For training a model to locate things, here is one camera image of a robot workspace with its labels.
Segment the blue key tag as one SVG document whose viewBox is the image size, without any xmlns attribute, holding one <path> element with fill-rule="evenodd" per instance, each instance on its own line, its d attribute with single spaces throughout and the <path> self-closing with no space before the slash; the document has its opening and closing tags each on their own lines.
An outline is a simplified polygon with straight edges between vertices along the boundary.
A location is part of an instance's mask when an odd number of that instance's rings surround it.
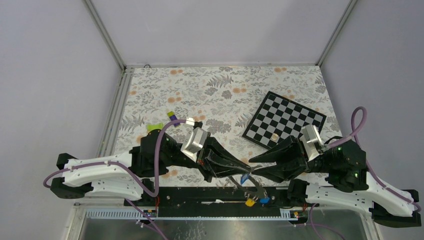
<svg viewBox="0 0 424 240">
<path fill-rule="evenodd" d="M 266 197 L 264 197 L 264 198 L 261 198 L 261 199 L 259 200 L 259 202 L 260 202 L 261 204 L 263 204 L 263 205 L 268 204 L 268 203 L 269 203 L 269 201 L 270 201 L 270 198 L 269 198 L 268 196 L 266 196 Z"/>
</svg>

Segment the black front rail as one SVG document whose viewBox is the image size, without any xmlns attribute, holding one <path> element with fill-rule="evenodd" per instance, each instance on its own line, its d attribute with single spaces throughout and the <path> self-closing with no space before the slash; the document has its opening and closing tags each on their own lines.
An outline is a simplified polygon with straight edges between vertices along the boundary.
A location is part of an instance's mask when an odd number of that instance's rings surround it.
<svg viewBox="0 0 424 240">
<path fill-rule="evenodd" d="M 311 206 L 306 202 L 306 188 L 295 190 L 292 187 L 265 186 L 269 203 L 265 206 L 303 207 Z M 161 187 L 157 197 L 149 195 L 132 203 L 138 207 L 176 207 L 187 203 L 215 202 L 245 203 L 245 193 L 236 187 Z"/>
</svg>

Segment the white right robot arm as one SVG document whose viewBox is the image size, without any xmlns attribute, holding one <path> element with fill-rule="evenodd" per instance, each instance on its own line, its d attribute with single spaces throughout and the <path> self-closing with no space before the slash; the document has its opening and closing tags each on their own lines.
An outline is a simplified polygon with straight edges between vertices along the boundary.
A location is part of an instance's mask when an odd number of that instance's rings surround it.
<svg viewBox="0 0 424 240">
<path fill-rule="evenodd" d="M 293 206 L 343 207 L 390 228 L 422 224 L 415 207 L 419 199 L 416 190 L 390 189 L 386 182 L 373 177 L 366 152 L 354 141 L 329 147 L 314 125 L 303 127 L 301 137 L 289 136 L 251 162 L 269 163 L 255 169 L 254 175 L 276 183 L 289 182 L 286 198 Z"/>
</svg>

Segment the black white chessboard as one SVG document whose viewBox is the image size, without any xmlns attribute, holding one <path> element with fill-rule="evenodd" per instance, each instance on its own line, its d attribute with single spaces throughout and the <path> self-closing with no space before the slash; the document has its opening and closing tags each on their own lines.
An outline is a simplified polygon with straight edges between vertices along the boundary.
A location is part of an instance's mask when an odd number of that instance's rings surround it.
<svg viewBox="0 0 424 240">
<path fill-rule="evenodd" d="M 326 115 L 316 110 L 269 91 L 242 137 L 265 149 L 271 149 L 290 136 L 301 137 L 301 128 L 304 126 L 314 125 L 320 132 L 326 118 Z M 278 135 L 277 141 L 271 139 L 272 134 Z"/>
</svg>

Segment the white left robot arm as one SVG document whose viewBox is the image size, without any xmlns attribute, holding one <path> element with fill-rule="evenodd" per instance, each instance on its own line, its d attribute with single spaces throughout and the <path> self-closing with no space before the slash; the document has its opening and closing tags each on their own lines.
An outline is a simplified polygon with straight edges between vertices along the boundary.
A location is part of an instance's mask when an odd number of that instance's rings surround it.
<svg viewBox="0 0 424 240">
<path fill-rule="evenodd" d="M 110 156 L 77 159 L 62 153 L 56 166 L 42 184 L 61 199 L 95 194 L 138 200 L 144 206 L 159 195 L 160 177 L 169 167 L 196 169 L 207 182 L 252 173 L 192 118 L 173 119 L 150 131 L 139 146 Z"/>
</svg>

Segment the green marker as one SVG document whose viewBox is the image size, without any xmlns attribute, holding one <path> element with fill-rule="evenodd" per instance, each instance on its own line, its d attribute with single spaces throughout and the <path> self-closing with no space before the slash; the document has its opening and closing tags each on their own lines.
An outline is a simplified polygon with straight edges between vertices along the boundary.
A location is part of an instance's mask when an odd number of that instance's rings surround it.
<svg viewBox="0 0 424 240">
<path fill-rule="evenodd" d="M 164 127 L 164 125 L 162 123 L 157 123 L 157 124 L 147 124 L 146 128 L 147 131 L 153 131 L 153 130 L 161 130 Z"/>
</svg>

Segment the purple yellow marker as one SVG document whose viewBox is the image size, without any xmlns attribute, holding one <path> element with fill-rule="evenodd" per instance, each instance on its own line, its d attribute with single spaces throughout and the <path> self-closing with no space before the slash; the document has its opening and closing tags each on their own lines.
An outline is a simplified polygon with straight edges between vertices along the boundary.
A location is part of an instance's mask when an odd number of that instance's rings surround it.
<svg viewBox="0 0 424 240">
<path fill-rule="evenodd" d="M 177 119 L 178 119 L 178 118 L 176 117 L 176 115 L 175 115 L 175 113 L 174 113 L 173 111 L 168 112 L 168 113 L 167 113 L 167 116 L 168 116 L 168 118 L 169 118 L 171 121 L 174 121 L 174 120 L 177 120 Z"/>
</svg>

